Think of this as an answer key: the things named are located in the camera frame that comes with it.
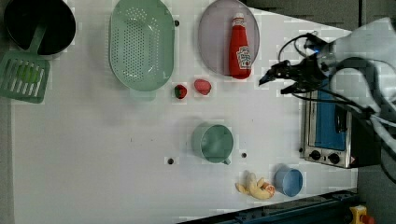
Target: cup handle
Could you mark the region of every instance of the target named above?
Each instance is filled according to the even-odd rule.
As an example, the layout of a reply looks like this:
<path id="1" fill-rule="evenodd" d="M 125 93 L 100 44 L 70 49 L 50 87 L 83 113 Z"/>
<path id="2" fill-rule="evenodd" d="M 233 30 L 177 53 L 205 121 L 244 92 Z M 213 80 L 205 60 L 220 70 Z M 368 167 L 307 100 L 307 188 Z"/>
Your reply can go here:
<path id="1" fill-rule="evenodd" d="M 226 164 L 226 165 L 230 165 L 231 161 L 230 161 L 230 159 L 227 158 L 225 161 L 223 161 L 223 163 Z"/>

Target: ketchup bottle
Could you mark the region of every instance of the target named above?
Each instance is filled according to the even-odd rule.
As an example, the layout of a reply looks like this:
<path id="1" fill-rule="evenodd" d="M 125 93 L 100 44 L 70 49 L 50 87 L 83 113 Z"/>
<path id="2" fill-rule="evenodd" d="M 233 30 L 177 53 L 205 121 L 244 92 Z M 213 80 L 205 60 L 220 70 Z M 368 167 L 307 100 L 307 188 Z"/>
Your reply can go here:
<path id="1" fill-rule="evenodd" d="M 237 79 L 248 78 L 251 73 L 251 57 L 245 26 L 244 14 L 236 13 L 233 18 L 230 43 L 230 74 Z"/>

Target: oval plate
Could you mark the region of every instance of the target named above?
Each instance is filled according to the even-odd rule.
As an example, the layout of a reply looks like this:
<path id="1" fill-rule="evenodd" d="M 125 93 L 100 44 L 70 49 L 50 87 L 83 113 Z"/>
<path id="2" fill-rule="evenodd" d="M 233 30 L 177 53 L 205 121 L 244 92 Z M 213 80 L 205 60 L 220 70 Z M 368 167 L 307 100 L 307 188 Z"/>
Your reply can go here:
<path id="1" fill-rule="evenodd" d="M 210 70 L 225 76 L 230 75 L 229 50 L 233 17 L 241 12 L 247 23 L 247 41 L 256 60 L 260 47 L 259 26 L 251 11 L 237 0 L 218 0 L 204 12 L 198 30 L 198 44 L 204 63 Z"/>

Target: blue bowl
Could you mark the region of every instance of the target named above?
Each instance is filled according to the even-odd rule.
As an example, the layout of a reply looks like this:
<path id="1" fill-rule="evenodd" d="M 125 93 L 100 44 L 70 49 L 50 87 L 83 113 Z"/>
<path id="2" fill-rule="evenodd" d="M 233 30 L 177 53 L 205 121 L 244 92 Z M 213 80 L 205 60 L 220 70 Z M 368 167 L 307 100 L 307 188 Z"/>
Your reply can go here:
<path id="1" fill-rule="evenodd" d="M 303 187 L 303 175 L 296 169 L 282 166 L 275 174 L 275 188 L 289 196 L 296 196 Z"/>

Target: black pot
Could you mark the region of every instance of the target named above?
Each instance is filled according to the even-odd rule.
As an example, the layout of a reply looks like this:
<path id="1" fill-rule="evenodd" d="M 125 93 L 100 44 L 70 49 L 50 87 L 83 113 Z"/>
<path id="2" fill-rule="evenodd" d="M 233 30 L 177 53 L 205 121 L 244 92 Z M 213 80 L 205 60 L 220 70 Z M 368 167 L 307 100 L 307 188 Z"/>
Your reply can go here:
<path id="1" fill-rule="evenodd" d="M 39 21 L 47 25 L 47 31 L 38 54 L 57 54 L 73 41 L 76 20 L 63 0 L 12 0 L 8 3 L 4 23 L 20 48 L 29 49 Z"/>

